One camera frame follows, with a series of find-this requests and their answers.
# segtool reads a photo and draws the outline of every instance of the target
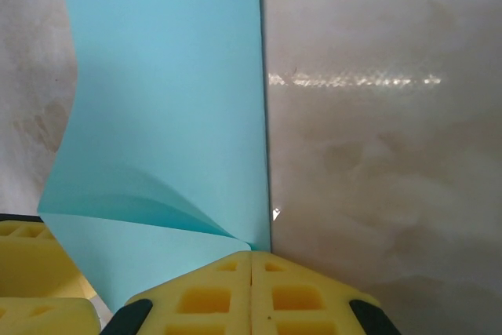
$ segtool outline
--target yellow foam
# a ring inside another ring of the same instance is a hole
[[[100,320],[83,298],[1,298],[1,335],[97,335]]]
[[[95,295],[43,223],[0,221],[0,297]]]
[[[138,335],[249,335],[251,254],[235,253],[131,300],[153,303]]]
[[[351,300],[371,296],[270,253],[253,252],[251,318],[256,335],[366,335]]]

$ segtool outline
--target white marble surface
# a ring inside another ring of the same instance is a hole
[[[502,0],[266,0],[275,252],[403,334],[502,333]],[[0,0],[0,212],[71,109],[64,0]]]

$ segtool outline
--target marble wall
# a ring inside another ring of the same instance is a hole
[[[502,0],[265,0],[275,252],[404,334],[502,333]],[[75,93],[64,0],[0,0],[0,212]]]

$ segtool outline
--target black plastic edge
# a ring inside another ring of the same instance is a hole
[[[27,221],[30,223],[43,223],[43,220],[38,216],[29,215],[11,215],[10,213],[0,213],[0,221]]]
[[[401,335],[384,311],[363,300],[352,300],[351,309],[366,335]]]
[[[150,300],[143,299],[120,308],[101,335],[137,335],[153,306]]]

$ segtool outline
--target paper sheet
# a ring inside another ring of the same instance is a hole
[[[260,0],[66,1],[77,93],[38,211],[105,303],[270,249]]]

